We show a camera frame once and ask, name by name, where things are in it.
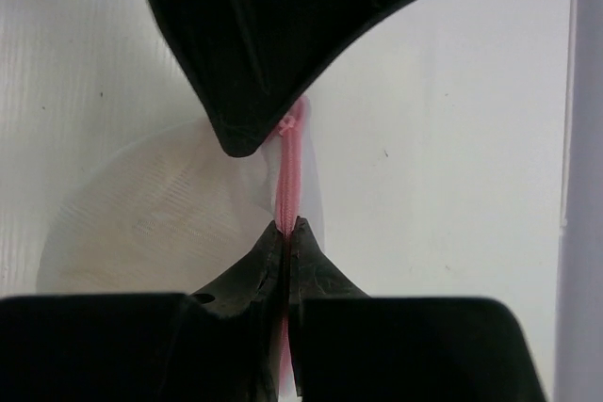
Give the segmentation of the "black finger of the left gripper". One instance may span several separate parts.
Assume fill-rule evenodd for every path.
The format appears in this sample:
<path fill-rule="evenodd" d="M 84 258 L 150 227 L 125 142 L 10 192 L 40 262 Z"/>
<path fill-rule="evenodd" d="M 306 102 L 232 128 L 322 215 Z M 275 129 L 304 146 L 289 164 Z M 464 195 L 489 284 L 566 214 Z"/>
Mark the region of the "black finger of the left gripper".
<path fill-rule="evenodd" d="M 416 0 L 148 0 L 223 151 L 253 154 L 355 40 Z"/>

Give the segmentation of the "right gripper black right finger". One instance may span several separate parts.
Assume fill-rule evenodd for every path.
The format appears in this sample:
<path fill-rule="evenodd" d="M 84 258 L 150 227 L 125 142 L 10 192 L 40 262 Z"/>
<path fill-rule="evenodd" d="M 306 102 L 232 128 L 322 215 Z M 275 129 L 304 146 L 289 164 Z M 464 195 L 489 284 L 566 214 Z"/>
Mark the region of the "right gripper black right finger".
<path fill-rule="evenodd" d="M 290 236 L 288 338 L 306 401 L 542 401 L 517 319 L 487 297 L 370 297 L 305 219 Z"/>

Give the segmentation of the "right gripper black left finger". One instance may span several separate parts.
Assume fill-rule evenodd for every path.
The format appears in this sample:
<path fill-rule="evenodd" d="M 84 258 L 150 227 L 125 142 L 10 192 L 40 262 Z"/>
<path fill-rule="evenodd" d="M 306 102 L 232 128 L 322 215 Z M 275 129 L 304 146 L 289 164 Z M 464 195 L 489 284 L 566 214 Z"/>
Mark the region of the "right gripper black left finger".
<path fill-rule="evenodd" d="M 192 294 L 6 297 L 5 401 L 274 401 L 284 240 L 253 248 Z"/>

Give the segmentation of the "white mesh laundry bag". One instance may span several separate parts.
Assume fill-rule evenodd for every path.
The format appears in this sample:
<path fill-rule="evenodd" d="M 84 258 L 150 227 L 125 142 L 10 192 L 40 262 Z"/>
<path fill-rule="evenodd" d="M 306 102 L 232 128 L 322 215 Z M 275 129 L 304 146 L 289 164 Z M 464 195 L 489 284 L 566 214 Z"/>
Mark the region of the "white mesh laundry bag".
<path fill-rule="evenodd" d="M 268 225 L 290 236 L 300 219 L 322 247 L 310 122 L 301 98 L 241 159 L 221 150 L 205 118 L 123 148 L 60 207 L 38 293 L 190 293 L 242 258 Z"/>

